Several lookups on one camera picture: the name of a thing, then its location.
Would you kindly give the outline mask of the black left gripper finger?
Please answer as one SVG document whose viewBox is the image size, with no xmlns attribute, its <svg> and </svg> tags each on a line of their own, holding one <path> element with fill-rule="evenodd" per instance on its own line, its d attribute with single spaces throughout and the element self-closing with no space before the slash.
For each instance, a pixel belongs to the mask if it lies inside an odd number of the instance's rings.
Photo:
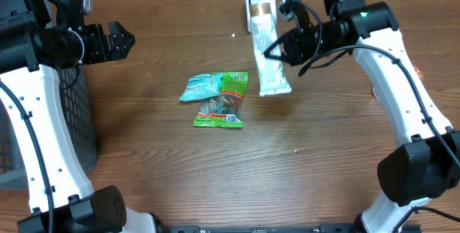
<svg viewBox="0 0 460 233">
<path fill-rule="evenodd" d="M 113 43 L 110 42 L 110 50 L 109 50 L 109 60 L 123 60 L 127 58 L 129 51 L 134 46 L 133 42 L 128 43 Z"/>
<path fill-rule="evenodd" d="M 133 46 L 135 36 L 118 21 L 109 22 L 109 42 L 111 46 Z"/>
</svg>

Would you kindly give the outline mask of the green snack bag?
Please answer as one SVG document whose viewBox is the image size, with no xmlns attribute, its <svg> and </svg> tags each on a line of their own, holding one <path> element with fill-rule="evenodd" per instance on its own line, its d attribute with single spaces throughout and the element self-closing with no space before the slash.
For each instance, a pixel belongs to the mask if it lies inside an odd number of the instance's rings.
<svg viewBox="0 0 460 233">
<path fill-rule="evenodd" d="M 248 72 L 222 73 L 220 94 L 203 100 L 193 126 L 243 128 L 240 112 L 248 82 Z"/>
</svg>

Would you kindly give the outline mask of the teal foil packet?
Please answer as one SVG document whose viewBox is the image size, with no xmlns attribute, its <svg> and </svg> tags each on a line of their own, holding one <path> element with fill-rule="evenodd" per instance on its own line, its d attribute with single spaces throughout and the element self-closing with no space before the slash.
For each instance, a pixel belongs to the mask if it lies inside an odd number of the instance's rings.
<svg viewBox="0 0 460 233">
<path fill-rule="evenodd" d="M 198 101 L 220 94 L 223 73 L 203 73 L 188 79 L 181 101 Z"/>
</svg>

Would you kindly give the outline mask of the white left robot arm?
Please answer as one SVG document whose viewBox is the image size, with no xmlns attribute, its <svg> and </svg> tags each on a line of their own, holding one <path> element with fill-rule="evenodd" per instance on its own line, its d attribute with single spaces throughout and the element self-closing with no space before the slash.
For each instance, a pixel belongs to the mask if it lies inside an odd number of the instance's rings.
<svg viewBox="0 0 460 233">
<path fill-rule="evenodd" d="M 31 215 L 20 232 L 149 232 L 153 214 L 128 208 L 119 189 L 95 190 L 75 153 L 59 71 L 124 59 L 135 37 L 120 23 L 85 23 L 91 0 L 1 0 L 1 101 L 24 162 Z"/>
</svg>

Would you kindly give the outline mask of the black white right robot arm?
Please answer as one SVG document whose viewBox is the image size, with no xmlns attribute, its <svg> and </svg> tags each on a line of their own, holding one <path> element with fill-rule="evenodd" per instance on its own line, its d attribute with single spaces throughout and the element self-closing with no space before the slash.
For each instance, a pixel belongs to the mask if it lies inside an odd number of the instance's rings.
<svg viewBox="0 0 460 233">
<path fill-rule="evenodd" d="M 400 25 L 385 2 L 323 0 L 329 20 L 301 0 L 280 13 L 296 27 L 278 37 L 278 60 L 305 73 L 328 56 L 350 54 L 362 66 L 391 123 L 395 150 L 377 166 L 381 191 L 350 232 L 401 232 L 430 200 L 459 183 L 459 132 L 439 111 L 405 50 Z"/>
</svg>

